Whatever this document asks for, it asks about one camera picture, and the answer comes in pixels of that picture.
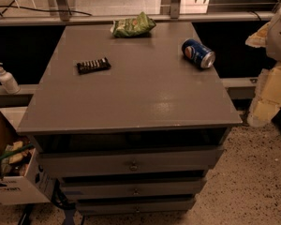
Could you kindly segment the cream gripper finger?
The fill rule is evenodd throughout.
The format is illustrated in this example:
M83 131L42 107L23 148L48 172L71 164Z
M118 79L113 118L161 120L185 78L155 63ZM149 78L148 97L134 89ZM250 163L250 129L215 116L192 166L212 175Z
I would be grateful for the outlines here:
M269 25L269 22L262 25L257 32L247 38L245 44L253 48L265 48Z

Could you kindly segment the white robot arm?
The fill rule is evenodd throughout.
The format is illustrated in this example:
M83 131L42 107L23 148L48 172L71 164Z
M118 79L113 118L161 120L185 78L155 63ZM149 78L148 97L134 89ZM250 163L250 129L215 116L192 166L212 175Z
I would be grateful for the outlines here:
M281 62L281 6L269 22L247 38L245 44L264 48L268 57Z

